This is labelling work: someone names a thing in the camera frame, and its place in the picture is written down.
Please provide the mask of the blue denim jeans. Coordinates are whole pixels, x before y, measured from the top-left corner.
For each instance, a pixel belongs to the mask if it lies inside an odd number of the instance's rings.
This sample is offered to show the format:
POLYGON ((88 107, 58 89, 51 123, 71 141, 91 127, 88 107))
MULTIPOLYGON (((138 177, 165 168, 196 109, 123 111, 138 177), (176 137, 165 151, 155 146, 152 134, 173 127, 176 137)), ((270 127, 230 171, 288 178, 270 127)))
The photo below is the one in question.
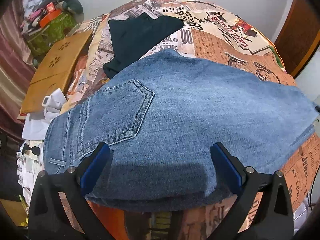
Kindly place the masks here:
POLYGON ((99 143, 112 155, 87 199, 122 210, 186 210, 230 195, 210 148, 244 165, 280 169, 312 133, 315 104, 297 87, 166 49, 131 64, 54 118, 49 174, 78 166, 99 143))

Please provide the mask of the white papers pile beside bed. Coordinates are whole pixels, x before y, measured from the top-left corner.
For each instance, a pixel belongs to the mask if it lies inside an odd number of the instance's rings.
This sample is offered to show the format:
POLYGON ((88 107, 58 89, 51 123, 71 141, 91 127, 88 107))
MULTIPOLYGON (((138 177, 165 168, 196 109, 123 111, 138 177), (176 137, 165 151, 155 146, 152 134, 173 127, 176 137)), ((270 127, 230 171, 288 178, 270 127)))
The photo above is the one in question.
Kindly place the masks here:
POLYGON ((41 100, 41 111, 27 114, 22 132, 23 144, 16 152, 18 183, 27 205, 31 201, 36 177, 44 170, 43 143, 49 124, 60 115, 66 102, 66 97, 58 88, 41 100))

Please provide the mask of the wooden lap desk board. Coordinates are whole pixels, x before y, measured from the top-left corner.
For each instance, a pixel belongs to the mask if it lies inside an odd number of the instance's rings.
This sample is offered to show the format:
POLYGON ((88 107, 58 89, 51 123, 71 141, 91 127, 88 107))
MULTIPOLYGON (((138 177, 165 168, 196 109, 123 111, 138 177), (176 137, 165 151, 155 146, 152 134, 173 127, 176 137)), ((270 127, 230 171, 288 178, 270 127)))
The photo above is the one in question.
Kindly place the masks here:
POLYGON ((91 36, 91 30, 84 31, 64 38, 52 46, 30 82, 21 114, 43 110, 44 97, 58 88, 66 92, 79 54, 91 36))

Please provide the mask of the striped red beige curtain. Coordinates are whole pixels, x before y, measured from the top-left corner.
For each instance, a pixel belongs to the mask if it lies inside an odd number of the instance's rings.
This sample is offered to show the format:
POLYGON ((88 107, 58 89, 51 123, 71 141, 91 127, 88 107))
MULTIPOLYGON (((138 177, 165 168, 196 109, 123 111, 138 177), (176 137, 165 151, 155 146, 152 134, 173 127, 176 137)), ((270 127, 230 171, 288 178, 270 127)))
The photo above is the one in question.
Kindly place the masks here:
POLYGON ((1 16, 1 132, 13 141, 21 141, 23 121, 18 116, 35 67, 20 31, 23 0, 7 0, 4 9, 1 16))

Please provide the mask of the green fabric storage box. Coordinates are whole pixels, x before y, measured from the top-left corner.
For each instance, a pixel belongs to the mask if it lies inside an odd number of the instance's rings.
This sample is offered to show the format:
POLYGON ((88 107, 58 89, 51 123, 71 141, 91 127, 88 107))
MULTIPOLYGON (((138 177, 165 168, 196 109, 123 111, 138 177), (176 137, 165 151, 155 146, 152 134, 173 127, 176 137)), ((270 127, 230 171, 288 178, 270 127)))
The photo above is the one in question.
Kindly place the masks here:
POLYGON ((51 46, 65 38, 75 27, 76 21, 68 12, 62 12, 45 27, 24 34, 25 41, 33 57, 43 57, 51 46))

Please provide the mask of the folded black garment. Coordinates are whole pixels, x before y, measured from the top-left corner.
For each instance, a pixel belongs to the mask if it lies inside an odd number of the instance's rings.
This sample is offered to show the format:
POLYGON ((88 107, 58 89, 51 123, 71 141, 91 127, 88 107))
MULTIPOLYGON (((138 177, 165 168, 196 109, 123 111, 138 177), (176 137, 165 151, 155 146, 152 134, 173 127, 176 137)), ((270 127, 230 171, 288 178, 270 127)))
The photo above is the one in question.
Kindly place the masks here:
POLYGON ((103 65, 103 70, 109 79, 184 26, 178 18, 160 16, 154 20, 145 12, 136 18, 110 20, 108 24, 114 58, 103 65))

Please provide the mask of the brown wooden door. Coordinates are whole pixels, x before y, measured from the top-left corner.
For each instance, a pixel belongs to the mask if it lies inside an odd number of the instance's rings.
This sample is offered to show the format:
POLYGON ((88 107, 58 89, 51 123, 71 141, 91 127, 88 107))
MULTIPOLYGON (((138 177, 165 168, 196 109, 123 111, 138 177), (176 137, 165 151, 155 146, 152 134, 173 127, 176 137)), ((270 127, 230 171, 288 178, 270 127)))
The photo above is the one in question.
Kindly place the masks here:
POLYGON ((286 72, 297 77, 319 46, 319 18, 306 0, 293 0, 274 44, 286 72))

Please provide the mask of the orange box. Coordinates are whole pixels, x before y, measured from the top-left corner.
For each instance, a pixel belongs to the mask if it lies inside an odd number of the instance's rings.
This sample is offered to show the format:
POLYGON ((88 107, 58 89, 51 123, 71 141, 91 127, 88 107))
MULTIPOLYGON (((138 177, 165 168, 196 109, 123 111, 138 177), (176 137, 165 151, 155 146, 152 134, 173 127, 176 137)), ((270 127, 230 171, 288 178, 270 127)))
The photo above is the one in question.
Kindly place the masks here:
POLYGON ((55 11, 52 11, 48 13, 42 20, 40 20, 39 25, 41 28, 44 28, 50 21, 54 20, 57 18, 62 13, 60 9, 57 9, 55 11))

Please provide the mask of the pile of clutter on box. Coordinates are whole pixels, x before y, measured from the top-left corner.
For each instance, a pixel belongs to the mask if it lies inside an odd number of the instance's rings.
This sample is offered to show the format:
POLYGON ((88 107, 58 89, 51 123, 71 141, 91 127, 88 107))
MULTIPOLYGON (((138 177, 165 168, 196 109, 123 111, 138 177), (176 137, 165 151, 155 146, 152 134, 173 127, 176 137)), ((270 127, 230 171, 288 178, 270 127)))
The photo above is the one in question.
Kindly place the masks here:
POLYGON ((59 4, 49 3, 45 8, 40 8, 39 5, 43 0, 28 0, 24 6, 24 16, 23 22, 20 25, 20 30, 22 34, 28 34, 32 31, 40 29, 39 22, 46 16, 48 13, 62 8, 62 2, 59 4))

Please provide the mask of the grey stuffed pillow toy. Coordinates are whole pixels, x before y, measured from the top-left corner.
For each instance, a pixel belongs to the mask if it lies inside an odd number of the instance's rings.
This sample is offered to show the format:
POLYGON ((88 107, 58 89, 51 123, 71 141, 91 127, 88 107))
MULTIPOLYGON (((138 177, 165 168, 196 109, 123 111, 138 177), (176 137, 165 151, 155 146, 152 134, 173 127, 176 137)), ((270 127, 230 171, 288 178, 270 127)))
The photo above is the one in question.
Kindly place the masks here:
POLYGON ((49 3, 59 4, 62 2, 63 10, 68 10, 74 14, 82 14, 83 7, 79 0, 43 0, 39 5, 40 8, 45 8, 49 3))

